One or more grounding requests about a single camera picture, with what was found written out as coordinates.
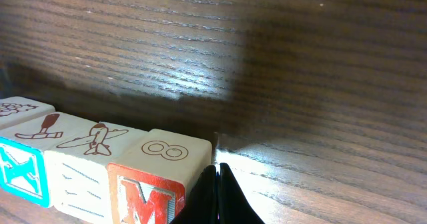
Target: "wooden surface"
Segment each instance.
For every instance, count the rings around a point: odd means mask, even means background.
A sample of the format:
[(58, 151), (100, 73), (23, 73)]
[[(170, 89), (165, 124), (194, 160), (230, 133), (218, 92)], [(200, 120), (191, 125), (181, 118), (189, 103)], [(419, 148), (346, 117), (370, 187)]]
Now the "wooden surface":
[[(266, 223), (427, 223), (427, 0), (0, 0), (2, 96), (209, 139)], [(80, 223), (1, 191), (6, 223)]]

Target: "letter x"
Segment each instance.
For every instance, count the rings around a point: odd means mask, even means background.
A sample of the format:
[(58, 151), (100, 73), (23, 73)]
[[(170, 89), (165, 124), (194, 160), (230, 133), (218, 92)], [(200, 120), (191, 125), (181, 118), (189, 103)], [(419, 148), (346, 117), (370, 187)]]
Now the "letter x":
[(16, 177), (23, 177), (34, 188), (36, 193), (39, 192), (37, 180), (35, 179), (34, 160), (32, 157), (24, 163), (18, 163), (2, 147), (0, 147), (0, 156), (3, 162), (8, 162), (9, 164), (9, 166), (4, 166), (7, 183), (10, 183), (11, 180)]

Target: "wooden block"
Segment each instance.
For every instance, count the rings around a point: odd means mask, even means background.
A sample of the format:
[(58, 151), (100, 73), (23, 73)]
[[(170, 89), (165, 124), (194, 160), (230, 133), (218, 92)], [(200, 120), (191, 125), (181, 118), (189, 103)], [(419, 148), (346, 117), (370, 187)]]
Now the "wooden block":
[(0, 100), (0, 130), (8, 128), (55, 111), (52, 105), (23, 97)]
[(45, 152), (56, 209), (92, 223), (111, 223), (108, 163), (146, 131), (95, 123)]
[(158, 129), (108, 165), (114, 223), (169, 223), (211, 162), (211, 143)]
[(94, 122), (64, 113), (51, 113), (0, 131), (0, 185), (4, 190), (50, 207), (43, 152)]

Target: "black object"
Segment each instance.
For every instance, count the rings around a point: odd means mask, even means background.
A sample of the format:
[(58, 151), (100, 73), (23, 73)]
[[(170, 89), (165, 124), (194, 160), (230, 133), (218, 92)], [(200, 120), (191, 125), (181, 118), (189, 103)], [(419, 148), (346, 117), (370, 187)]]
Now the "black object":
[(218, 223), (216, 195), (216, 168), (207, 166), (194, 185), (185, 207), (170, 224), (181, 223)]
[(245, 198), (227, 163), (206, 167), (191, 190), (185, 207), (171, 224), (264, 224)]

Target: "red letter m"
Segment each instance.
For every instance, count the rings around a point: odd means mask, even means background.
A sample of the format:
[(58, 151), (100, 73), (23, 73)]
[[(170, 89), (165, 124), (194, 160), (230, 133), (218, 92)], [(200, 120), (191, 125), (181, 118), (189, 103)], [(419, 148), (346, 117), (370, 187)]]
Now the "red letter m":
[(147, 224), (154, 213), (155, 224), (167, 224), (167, 202), (171, 195), (153, 189), (147, 201), (139, 183), (121, 181), (121, 184), (126, 188), (127, 217), (123, 219), (126, 223), (135, 224), (139, 220)]

